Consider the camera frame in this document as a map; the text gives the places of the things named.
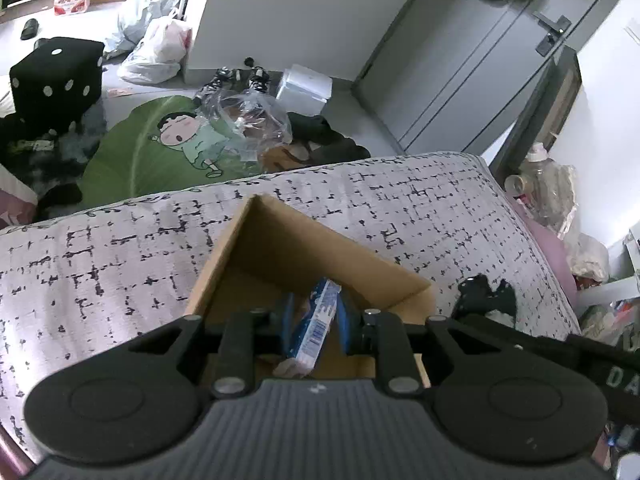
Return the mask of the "blue white tissue pack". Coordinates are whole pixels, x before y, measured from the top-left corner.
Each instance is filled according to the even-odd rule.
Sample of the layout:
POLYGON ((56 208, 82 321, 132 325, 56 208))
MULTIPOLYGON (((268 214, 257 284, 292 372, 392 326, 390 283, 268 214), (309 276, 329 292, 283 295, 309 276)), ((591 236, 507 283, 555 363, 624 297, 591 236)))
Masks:
POLYGON ((294 324, 285 346, 285 359, 273 370, 274 376, 302 378, 314 370, 335 318, 341 291, 342 286, 329 278, 322 278, 314 285, 306 301, 307 309, 294 324))

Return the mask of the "black soft object on sofa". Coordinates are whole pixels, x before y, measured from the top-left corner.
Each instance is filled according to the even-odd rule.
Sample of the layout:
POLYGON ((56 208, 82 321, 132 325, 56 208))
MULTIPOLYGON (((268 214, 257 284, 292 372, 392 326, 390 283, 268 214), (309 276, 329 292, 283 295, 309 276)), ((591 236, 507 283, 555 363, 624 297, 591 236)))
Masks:
POLYGON ((492 289, 488 277, 477 274, 461 282, 458 292, 451 312, 454 320, 463 322, 469 316, 477 315, 504 326, 515 326, 518 304, 515 290, 506 280, 501 280, 498 287, 492 289))

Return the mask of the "brown cardboard box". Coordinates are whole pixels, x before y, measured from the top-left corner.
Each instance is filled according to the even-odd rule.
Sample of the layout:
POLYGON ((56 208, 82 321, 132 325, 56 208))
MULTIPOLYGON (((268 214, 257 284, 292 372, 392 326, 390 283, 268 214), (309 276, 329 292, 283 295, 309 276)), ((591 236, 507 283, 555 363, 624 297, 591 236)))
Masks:
MULTIPOLYGON (((311 289, 329 278, 346 289, 360 310, 395 313, 405 324, 421 326, 434 311, 431 285, 420 276, 380 258, 347 237, 322 226, 280 200, 249 198, 233 217, 192 289, 186 310, 204 318, 208 350, 217 357, 214 325, 254 307, 274 308, 285 294, 295 295, 293 327, 307 309, 311 289)), ((276 377, 284 358, 260 356, 256 382, 276 377)), ((336 315, 311 379, 374 378, 368 356, 345 356, 336 315)))

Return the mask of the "white black patterned sofa cover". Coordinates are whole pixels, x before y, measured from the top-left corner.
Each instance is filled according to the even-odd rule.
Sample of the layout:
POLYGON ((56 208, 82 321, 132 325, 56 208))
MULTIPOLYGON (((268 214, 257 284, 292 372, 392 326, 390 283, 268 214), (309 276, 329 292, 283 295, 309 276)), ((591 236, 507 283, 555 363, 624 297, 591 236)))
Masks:
POLYGON ((23 405, 49 374, 204 308, 304 296, 319 278, 408 322, 457 287, 509 283, 522 332, 576 315, 551 259, 477 156, 386 157, 147 195, 1 234, 1 423, 30 457, 23 405))

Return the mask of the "pink cushion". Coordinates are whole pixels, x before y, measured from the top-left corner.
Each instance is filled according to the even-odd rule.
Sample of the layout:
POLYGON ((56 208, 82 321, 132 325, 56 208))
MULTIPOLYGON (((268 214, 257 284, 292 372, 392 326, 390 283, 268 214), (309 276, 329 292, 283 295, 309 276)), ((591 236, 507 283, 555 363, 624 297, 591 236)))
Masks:
POLYGON ((508 202, 514 211, 524 221, 530 234, 536 240, 539 248, 546 257, 551 270, 559 281, 568 302, 574 307, 577 300, 577 286, 567 261, 567 252, 562 240, 559 240, 550 230, 530 218, 527 210, 514 198, 508 197, 508 202))

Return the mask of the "black clothes on floor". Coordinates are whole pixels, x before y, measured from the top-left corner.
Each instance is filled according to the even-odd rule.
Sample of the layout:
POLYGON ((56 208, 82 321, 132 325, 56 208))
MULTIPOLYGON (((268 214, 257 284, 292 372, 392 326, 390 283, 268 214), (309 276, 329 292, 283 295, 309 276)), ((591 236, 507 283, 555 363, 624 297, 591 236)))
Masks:
POLYGON ((321 115, 288 113, 293 142, 288 157, 304 166, 356 162, 371 157, 370 152, 351 138, 335 131, 321 115))

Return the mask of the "paper cup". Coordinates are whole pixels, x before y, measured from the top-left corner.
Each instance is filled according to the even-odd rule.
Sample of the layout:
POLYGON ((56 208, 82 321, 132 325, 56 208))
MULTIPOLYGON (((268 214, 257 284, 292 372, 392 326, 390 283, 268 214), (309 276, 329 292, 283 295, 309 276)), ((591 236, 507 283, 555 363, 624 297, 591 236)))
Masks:
POLYGON ((504 180, 504 190, 512 197, 520 197, 530 193, 532 184, 522 174, 511 174, 504 180))

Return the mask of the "clear plastic bag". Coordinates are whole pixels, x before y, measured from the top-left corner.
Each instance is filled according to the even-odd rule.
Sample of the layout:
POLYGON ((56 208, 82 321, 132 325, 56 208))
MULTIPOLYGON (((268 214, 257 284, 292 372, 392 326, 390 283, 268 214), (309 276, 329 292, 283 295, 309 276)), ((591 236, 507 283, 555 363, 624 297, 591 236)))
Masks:
POLYGON ((243 162, 258 162, 272 148, 293 141, 288 113, 267 90, 265 84, 240 92, 209 84, 194 96, 198 114, 228 136, 230 150, 243 162))

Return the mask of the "crumpled beige plastic bag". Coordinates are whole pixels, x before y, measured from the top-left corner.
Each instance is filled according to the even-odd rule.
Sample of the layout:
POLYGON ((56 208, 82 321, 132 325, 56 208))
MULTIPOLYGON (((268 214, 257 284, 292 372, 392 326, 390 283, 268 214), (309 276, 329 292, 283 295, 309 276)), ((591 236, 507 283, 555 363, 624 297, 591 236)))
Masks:
POLYGON ((610 277, 608 250, 582 232, 577 196, 577 174, 573 166, 552 162, 546 175, 549 226, 564 244, 570 272, 578 278, 604 283, 610 277))

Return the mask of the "white square box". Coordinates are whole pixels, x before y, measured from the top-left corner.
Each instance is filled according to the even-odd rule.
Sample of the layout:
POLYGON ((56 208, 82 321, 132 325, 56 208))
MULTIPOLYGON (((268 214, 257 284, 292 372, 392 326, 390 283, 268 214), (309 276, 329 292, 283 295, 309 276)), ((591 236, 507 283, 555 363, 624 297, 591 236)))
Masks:
POLYGON ((293 64, 282 74, 276 100, 288 113, 317 116, 332 98, 332 90, 331 77, 293 64))

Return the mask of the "pink patterned pillow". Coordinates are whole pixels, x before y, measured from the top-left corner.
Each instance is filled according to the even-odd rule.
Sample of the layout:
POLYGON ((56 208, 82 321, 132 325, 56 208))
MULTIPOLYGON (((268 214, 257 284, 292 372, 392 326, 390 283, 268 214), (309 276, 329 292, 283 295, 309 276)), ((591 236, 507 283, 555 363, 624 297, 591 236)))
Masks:
POLYGON ((0 228, 24 226, 34 220, 37 194, 0 166, 0 228))

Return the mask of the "dark framed board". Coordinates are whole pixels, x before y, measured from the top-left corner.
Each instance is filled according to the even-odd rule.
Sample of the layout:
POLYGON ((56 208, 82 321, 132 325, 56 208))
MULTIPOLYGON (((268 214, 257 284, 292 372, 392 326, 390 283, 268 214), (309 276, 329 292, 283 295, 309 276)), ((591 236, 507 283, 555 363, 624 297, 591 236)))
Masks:
POLYGON ((582 86, 577 52, 564 47, 557 61, 544 69, 540 81, 518 116, 502 147, 489 165, 500 185, 517 174, 536 142, 550 151, 560 134, 582 86))

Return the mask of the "black dice ottoman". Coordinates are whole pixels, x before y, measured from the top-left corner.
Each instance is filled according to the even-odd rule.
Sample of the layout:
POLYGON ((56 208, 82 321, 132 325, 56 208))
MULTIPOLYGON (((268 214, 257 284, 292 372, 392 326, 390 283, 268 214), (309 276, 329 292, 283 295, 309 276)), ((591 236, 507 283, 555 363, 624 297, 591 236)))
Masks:
POLYGON ((104 44, 54 37, 11 67, 17 118, 38 133, 66 133, 102 94, 104 44))

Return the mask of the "pale blue plastic bag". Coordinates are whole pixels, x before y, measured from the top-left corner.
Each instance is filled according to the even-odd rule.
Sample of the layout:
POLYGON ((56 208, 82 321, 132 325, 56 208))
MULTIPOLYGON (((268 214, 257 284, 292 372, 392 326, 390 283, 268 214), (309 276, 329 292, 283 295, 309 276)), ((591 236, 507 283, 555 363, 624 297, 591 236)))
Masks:
POLYGON ((108 22, 103 40, 103 57, 117 58, 137 47, 156 18, 168 16, 180 0, 126 0, 108 22))

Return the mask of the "black slipper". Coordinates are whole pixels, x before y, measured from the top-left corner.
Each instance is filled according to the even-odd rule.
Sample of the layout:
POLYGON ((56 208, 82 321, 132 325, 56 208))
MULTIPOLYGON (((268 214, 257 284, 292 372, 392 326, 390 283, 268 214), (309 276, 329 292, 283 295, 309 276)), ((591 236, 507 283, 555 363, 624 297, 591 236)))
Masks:
POLYGON ((39 23, 35 18, 30 18, 24 24, 24 27, 21 31, 21 40, 31 40, 38 35, 39 23))

